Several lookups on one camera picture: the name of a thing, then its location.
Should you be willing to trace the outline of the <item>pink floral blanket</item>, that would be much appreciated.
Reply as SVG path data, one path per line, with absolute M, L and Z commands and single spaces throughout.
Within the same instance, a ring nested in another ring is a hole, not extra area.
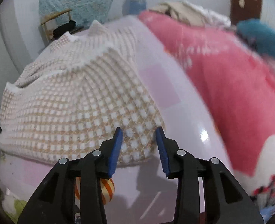
M 194 84 L 233 168 L 265 221 L 275 214 L 275 75 L 232 32 L 139 15 Z

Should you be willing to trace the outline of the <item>dark red wooden door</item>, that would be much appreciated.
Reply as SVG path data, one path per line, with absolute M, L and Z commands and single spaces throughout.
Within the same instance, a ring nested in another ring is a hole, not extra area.
M 233 25 L 239 21 L 259 19 L 262 0 L 231 0 L 230 19 Z

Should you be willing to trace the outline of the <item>wooden chair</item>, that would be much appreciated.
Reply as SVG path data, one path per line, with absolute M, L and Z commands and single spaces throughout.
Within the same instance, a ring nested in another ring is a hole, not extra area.
M 45 33 L 45 38 L 48 43 L 51 43 L 55 40 L 52 33 L 57 27 L 68 23 L 70 20 L 74 21 L 71 16 L 72 11 L 72 9 L 68 8 L 59 12 L 47 14 L 41 18 L 40 25 Z M 70 33 L 73 34 L 82 28 L 83 26 L 79 26 L 76 22 L 76 27 L 70 31 Z

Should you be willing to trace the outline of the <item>beige white houndstooth coat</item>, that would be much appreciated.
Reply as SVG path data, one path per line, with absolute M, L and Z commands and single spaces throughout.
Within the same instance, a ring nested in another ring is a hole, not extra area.
M 64 34 L 4 89 L 0 149 L 54 163 L 75 160 L 123 132 L 118 164 L 147 160 L 164 124 L 138 75 L 131 27 L 94 21 L 84 36 Z

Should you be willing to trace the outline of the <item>black bag on chair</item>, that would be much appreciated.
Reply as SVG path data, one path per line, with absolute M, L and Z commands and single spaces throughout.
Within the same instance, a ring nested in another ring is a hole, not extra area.
M 66 32 L 72 31 L 75 27 L 76 27 L 76 22 L 73 21 L 73 20 L 70 20 L 68 23 L 65 23 L 65 24 L 57 27 L 53 31 L 53 33 L 52 33 L 53 34 L 53 38 L 54 39 L 58 39 L 60 36 L 62 36 Z

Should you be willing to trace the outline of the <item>teal plush garment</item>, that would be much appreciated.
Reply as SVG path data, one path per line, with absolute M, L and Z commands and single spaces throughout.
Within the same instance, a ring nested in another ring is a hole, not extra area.
M 236 25 L 237 34 L 261 55 L 275 59 L 275 30 L 258 19 L 240 21 Z

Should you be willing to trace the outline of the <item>beige clothes pile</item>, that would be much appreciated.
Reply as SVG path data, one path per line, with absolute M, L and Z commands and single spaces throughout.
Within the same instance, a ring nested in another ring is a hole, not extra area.
M 150 11 L 168 15 L 189 26 L 218 27 L 228 29 L 232 23 L 229 17 L 194 5 L 189 1 L 165 1 L 150 8 Z

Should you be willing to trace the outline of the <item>orange striped ball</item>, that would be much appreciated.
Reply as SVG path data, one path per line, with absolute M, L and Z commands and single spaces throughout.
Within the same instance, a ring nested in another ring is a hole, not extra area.
M 80 184 L 81 177 L 77 177 L 75 181 L 75 205 L 80 207 Z M 115 185 L 112 178 L 100 179 L 101 185 L 101 199 L 104 205 L 108 204 L 112 199 L 115 193 Z

